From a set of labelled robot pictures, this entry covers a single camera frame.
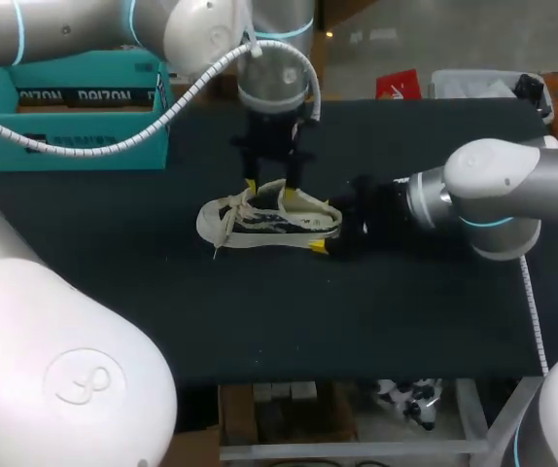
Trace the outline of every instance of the sneaker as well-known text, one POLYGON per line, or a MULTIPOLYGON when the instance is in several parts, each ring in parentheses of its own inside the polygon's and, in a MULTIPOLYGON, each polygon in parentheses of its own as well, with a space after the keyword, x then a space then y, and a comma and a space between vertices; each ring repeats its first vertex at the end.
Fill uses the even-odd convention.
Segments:
POLYGON ((197 232, 218 250, 256 246, 309 248, 309 243, 332 236, 341 225, 341 212, 296 190, 285 198, 286 181, 247 189, 235 197, 205 204, 197 216, 197 232))

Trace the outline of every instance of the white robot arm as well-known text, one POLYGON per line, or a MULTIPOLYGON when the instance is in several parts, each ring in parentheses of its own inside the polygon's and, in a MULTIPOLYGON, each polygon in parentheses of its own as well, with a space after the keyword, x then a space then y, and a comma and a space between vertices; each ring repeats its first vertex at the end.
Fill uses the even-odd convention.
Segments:
MULTIPOLYGON (((542 219, 558 221, 558 142, 474 141, 405 185, 407 210, 421 228, 455 225, 480 256, 515 260, 537 243, 542 219)), ((509 440, 502 466, 558 467, 558 363, 509 440)))
MULTIPOLYGON (((243 58, 243 101, 254 112, 291 112, 304 101, 309 74, 319 114, 320 89, 305 56, 314 0, 255 3, 260 45, 271 53, 239 47, 259 60, 243 58)), ((198 91, 237 57, 230 51, 245 30, 256 36, 251 11, 251 0, 0 0, 0 66, 137 44, 179 73, 200 76, 198 91)), ((191 98, 188 92, 160 124, 191 98)), ((0 135, 87 157, 125 150, 152 128, 157 124, 114 147, 81 151, 1 126, 0 135)), ((151 340, 48 269, 0 215, 0 467, 156 467, 176 414, 173 377, 151 340)))

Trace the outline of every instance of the red bag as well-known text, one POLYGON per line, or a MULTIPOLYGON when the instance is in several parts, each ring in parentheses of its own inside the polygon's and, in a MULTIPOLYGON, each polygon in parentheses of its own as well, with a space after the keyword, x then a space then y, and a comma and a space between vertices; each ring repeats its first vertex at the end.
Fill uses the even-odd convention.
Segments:
POLYGON ((376 80, 376 98, 421 100, 417 71, 407 70, 381 76, 376 80))

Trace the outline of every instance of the shoelace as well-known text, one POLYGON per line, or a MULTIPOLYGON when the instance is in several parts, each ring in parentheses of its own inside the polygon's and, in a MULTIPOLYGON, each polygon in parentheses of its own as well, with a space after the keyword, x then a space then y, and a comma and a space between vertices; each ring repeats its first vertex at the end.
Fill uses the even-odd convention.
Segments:
POLYGON ((214 242, 214 259, 217 257, 219 248, 223 247, 227 243, 229 236, 233 232, 233 226, 236 223, 236 219, 239 216, 242 218, 248 217, 247 211, 249 204, 247 203, 247 191, 244 191, 235 197, 228 197, 227 205, 229 206, 229 211, 221 221, 223 228, 219 232, 219 237, 214 242))

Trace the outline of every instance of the shoe sole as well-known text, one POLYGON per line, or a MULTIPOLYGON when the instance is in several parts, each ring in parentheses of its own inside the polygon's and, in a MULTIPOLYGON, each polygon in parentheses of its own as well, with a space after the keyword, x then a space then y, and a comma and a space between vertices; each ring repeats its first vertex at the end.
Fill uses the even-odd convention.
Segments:
MULTIPOLYGON (((197 233, 205 241, 214 244, 217 240, 215 232, 221 229, 219 204, 210 201, 205 204, 197 215, 197 233)), ((333 236, 337 229, 326 233, 232 233, 224 248, 256 248, 258 246, 290 246, 293 248, 309 248, 312 241, 333 236)))

